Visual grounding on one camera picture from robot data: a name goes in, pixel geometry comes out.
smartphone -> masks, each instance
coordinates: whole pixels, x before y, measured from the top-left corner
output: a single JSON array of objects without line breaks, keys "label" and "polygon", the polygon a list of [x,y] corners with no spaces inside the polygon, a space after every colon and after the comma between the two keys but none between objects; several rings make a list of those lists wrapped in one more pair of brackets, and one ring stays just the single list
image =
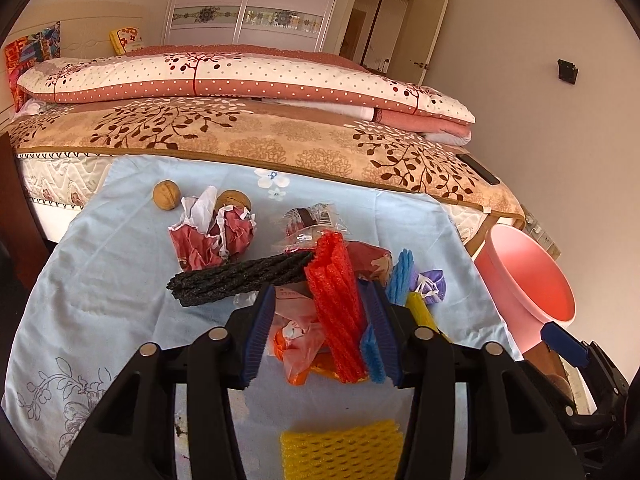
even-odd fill
[{"label": "smartphone", "polygon": [[498,180],[498,178],[494,174],[492,174],[487,168],[485,168],[468,153],[457,153],[456,157],[466,165],[468,165],[468,167],[474,170],[478,175],[480,175],[482,179],[487,183],[491,184],[492,186],[500,184],[500,180]]}]

wooden bed frame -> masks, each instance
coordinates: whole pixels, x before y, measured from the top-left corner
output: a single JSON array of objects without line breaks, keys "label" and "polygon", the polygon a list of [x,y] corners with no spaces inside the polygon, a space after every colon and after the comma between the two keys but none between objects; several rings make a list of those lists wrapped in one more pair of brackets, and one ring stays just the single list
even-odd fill
[{"label": "wooden bed frame", "polygon": [[49,251],[24,196],[8,133],[0,136],[0,182],[0,242],[14,263],[15,275],[31,291]]}]

light blue bedsheet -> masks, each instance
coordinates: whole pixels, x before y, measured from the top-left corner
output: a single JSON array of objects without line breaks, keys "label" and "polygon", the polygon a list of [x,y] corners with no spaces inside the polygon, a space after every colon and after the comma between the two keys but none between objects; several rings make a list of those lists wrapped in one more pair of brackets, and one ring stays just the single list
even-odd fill
[{"label": "light blue bedsheet", "polygon": [[[479,347],[500,342],[522,358],[458,233],[427,195],[349,186],[254,168],[163,156],[117,158],[102,190],[69,226],[42,271],[15,336],[2,406],[18,435],[50,473],[133,352],[147,341],[163,348],[191,343],[224,324],[232,299],[183,308],[165,286],[180,271],[167,227],[181,208],[165,212],[153,186],[175,181],[184,195],[206,186],[239,189],[253,204],[257,231],[246,254],[272,253],[282,238],[276,220],[293,207],[335,203],[350,239],[414,253],[419,269],[443,269],[445,301],[432,312],[453,341]],[[258,180],[268,189],[258,186]],[[289,386],[282,364],[265,357],[258,378],[233,394],[234,420],[248,478],[282,476],[279,434],[325,431],[394,418],[405,427],[411,391],[339,384],[319,376]],[[464,428],[460,415],[460,428]],[[464,445],[456,452],[464,455]],[[457,456],[461,477],[463,460]]]}]

pink bucket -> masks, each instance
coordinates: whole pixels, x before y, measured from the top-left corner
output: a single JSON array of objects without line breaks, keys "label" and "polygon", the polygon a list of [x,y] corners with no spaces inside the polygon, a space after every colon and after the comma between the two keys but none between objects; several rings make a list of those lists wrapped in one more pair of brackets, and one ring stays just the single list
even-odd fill
[{"label": "pink bucket", "polygon": [[540,329],[570,325],[575,300],[562,270],[526,233],[496,224],[486,235],[476,267],[521,352],[540,342]]}]

doorway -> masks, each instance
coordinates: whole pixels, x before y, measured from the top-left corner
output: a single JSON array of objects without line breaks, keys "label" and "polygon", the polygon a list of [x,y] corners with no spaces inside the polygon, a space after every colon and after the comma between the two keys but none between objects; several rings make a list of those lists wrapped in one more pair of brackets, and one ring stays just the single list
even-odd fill
[{"label": "doorway", "polygon": [[340,56],[385,74],[409,4],[409,0],[355,0]]}]

